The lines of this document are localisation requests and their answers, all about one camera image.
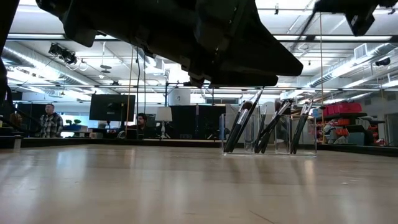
white lamp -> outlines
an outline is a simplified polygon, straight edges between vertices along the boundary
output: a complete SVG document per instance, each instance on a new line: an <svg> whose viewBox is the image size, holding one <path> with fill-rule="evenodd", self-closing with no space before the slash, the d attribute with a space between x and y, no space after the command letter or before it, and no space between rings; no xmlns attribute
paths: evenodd
<svg viewBox="0 0 398 224"><path fill-rule="evenodd" d="M166 128L165 128L165 122L170 122L173 121L173 116L172 116L172 109L169 107L159 107L156 112L156 121L161 121L162 122L162 139L167 138L165 136Z"/></svg>

wooden table surface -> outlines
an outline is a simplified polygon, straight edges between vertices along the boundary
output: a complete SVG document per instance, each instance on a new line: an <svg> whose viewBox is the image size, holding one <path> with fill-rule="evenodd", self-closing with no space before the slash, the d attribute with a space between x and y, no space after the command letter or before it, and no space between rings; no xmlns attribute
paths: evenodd
<svg viewBox="0 0 398 224"><path fill-rule="evenodd" d="M0 153L0 223L398 223L398 159L84 145Z"/></svg>

clear acrylic holder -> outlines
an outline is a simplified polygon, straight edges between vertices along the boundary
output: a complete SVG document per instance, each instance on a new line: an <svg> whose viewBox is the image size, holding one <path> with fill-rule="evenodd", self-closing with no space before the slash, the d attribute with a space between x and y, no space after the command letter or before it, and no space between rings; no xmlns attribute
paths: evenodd
<svg viewBox="0 0 398 224"><path fill-rule="evenodd" d="M283 118L287 120L287 128L290 130L290 135L285 136L285 139L289 140L289 150L293 147L293 137L296 132L297 126L299 125L300 115L284 115ZM282 151L279 149L281 146L276 145L277 151ZM317 123L313 116L307 115L307 119L304 122L303 128L301 130L300 136L298 138L298 144L296 145L297 153L294 155L304 155L313 156L317 154Z"/></svg>
<svg viewBox="0 0 398 224"><path fill-rule="evenodd" d="M234 151L224 152L224 145L229 137L235 117L235 114L222 114L220 116L220 150L222 154L290 155L290 150L293 147L293 136L299 124L300 116L283 115L280 117L272 132L273 134L269 138L264 154L261 152L259 154L254 153L254 143L257 139L261 120L258 114L252 114L250 117L248 125L245 127L237 145L235 145ZM264 128L271 121L271 117L272 115L266 115ZM313 156L317 154L316 128L315 118L308 116L298 139L297 153L293 155Z"/></svg>
<svg viewBox="0 0 398 224"><path fill-rule="evenodd" d="M235 145L234 151L225 153L224 146L229 138L236 114L222 114L220 116L220 139L221 139L221 153L222 154L254 154L254 141L257 138L259 129L259 115L252 114L248 118L248 123Z"/></svg>

black monitor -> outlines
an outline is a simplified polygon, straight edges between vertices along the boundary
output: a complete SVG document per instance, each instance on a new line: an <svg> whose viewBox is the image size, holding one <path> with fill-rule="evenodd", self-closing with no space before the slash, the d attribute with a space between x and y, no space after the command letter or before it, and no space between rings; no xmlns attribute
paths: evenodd
<svg viewBox="0 0 398 224"><path fill-rule="evenodd" d="M127 121L128 95L101 95L91 97L90 120ZM130 96L128 121L134 120L136 96Z"/></svg>

plaid shirt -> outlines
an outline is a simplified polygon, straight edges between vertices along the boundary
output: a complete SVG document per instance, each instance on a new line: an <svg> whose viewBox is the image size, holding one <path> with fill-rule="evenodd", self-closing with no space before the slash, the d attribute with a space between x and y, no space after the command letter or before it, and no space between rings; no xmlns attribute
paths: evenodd
<svg viewBox="0 0 398 224"><path fill-rule="evenodd" d="M42 125L42 131L40 132L40 138L55 138L61 136L63 129L62 117L57 114L42 115L40 118Z"/></svg>

